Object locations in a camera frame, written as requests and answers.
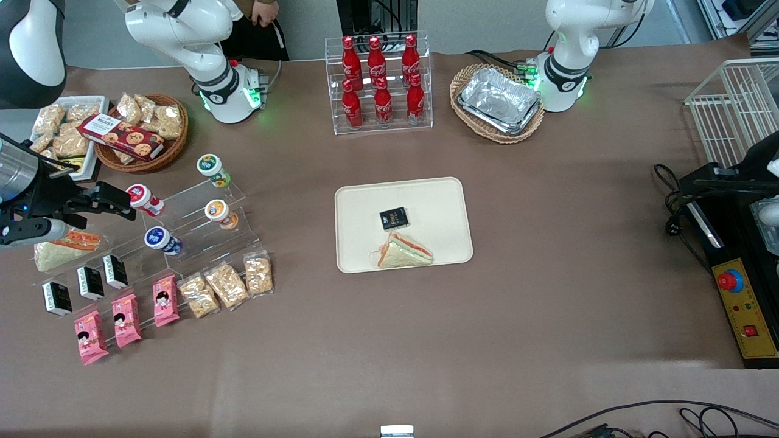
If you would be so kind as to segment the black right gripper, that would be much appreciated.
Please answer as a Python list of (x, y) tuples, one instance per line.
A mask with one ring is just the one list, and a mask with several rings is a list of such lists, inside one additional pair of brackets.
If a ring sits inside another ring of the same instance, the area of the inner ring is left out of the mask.
[[(78, 206), (68, 206), (75, 198)], [(17, 227), (82, 227), (88, 221), (83, 214), (112, 214), (136, 221), (127, 192), (106, 182), (83, 189), (67, 175), (37, 178), (17, 199), (17, 214), (21, 217)]]

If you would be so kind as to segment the bystander hand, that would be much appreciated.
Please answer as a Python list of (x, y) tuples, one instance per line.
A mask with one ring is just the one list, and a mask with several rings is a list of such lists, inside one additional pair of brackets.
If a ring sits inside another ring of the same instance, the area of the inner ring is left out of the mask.
[(278, 1), (253, 1), (250, 20), (254, 25), (268, 27), (276, 21), (279, 11), (280, 5), (278, 5)]

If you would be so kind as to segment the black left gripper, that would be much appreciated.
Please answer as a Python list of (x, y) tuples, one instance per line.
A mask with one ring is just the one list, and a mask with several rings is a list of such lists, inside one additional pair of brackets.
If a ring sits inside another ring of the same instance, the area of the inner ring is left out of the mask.
[(777, 175), (770, 163), (777, 160), (778, 131), (765, 137), (748, 149), (739, 163), (739, 175), (754, 181), (696, 179), (694, 185), (719, 192), (740, 192), (757, 196), (777, 196)]

